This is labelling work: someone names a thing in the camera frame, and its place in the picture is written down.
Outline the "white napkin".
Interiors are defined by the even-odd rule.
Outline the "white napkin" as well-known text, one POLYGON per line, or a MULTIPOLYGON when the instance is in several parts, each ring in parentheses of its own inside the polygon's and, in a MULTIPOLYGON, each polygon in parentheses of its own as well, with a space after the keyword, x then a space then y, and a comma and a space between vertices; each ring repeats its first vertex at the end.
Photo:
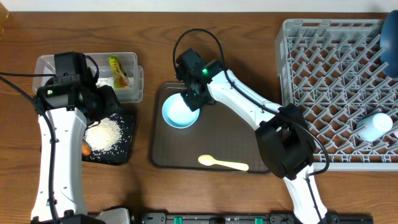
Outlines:
MULTIPOLYGON (((128 82, 127 87, 130 88, 131 86, 133 86, 133 84, 134 84, 134 79, 133 78, 129 78, 129 82, 128 82)), ((115 87, 113 77, 99 78, 98 79, 98 81, 96 83, 96 86, 98 88, 101 87, 101 86, 105 86, 105 85, 111 86, 112 88, 115 88, 115 89, 120 89, 120 87, 115 87)))

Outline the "light blue bowl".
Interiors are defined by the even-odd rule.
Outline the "light blue bowl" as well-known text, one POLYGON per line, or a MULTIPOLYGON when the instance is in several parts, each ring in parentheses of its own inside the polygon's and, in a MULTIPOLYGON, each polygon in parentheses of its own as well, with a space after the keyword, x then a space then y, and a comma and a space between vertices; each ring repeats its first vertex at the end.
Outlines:
POLYGON ((190 127, 199 117, 200 110, 191 111, 180 93, 169 96, 162 105, 164 121, 173 128, 190 127))

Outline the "green snack wrapper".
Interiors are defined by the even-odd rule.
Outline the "green snack wrapper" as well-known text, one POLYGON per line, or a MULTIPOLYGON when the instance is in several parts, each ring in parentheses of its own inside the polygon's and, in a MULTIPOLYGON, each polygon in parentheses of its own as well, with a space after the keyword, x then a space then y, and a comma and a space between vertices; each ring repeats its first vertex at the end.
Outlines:
POLYGON ((113 74, 113 87, 127 88, 129 86, 129 79, 118 57, 116 55, 112 55, 108 58, 108 60, 113 74))

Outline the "orange carrot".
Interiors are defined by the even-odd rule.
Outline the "orange carrot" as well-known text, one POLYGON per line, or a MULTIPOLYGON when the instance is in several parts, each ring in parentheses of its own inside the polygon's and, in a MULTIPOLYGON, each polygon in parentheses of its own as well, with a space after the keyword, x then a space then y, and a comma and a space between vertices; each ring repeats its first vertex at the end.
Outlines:
POLYGON ((82 143, 81 153, 84 156, 89 156, 91 154, 91 147, 86 142, 82 143))

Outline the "cream plastic spoon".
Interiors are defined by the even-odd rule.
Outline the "cream plastic spoon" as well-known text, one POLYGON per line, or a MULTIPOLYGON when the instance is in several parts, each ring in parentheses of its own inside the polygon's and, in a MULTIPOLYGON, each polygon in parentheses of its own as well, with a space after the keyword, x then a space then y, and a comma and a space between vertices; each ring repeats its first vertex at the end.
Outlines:
POLYGON ((204 166, 219 165, 219 166, 225 166, 225 167, 229 167, 229 168, 240 170, 240 171, 248 171, 249 170, 249 166, 245 163, 220 161, 208 154, 200 155, 198 157, 198 162, 204 166))

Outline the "small blue cup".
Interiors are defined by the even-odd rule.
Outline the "small blue cup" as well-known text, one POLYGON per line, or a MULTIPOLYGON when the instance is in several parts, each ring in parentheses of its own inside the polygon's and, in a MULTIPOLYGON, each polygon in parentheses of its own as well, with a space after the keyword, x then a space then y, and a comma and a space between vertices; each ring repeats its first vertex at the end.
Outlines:
POLYGON ((392 126, 393 121, 390 116, 385 113, 376 113, 359 121, 356 128, 361 129, 358 135, 362 140, 373 142, 390 131, 392 126))

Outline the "dark blue plate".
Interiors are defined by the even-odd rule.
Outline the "dark blue plate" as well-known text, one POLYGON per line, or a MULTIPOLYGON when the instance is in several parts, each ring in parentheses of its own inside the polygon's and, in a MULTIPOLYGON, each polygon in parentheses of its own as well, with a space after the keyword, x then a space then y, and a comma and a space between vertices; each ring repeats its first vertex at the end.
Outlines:
POLYGON ((397 78, 397 10, 391 11, 384 20, 380 47, 384 49, 381 62, 388 63, 384 69, 385 74, 391 78, 397 78))

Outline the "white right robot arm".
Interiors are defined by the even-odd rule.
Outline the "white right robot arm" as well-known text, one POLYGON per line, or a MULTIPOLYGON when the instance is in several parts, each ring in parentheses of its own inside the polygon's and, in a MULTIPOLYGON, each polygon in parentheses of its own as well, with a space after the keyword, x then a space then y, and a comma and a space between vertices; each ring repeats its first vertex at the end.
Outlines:
POLYGON ((205 63, 193 49, 173 57, 181 96, 191 111, 210 101, 224 104, 254 130, 258 150, 269 172, 283 179, 302 223, 325 223, 328 210, 314 176, 313 152, 320 145, 293 104, 273 103, 241 82, 223 62, 205 63))

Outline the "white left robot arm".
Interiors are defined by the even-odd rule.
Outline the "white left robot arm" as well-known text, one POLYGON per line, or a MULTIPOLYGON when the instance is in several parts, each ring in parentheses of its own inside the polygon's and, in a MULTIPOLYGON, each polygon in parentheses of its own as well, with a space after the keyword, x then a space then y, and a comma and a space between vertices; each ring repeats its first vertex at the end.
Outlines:
POLYGON ((55 71, 34 96, 39 116, 41 160, 32 223, 101 223, 88 215, 82 188, 82 144, 87 127, 118 112, 111 86, 97 86, 100 70, 90 55, 53 56, 55 71))

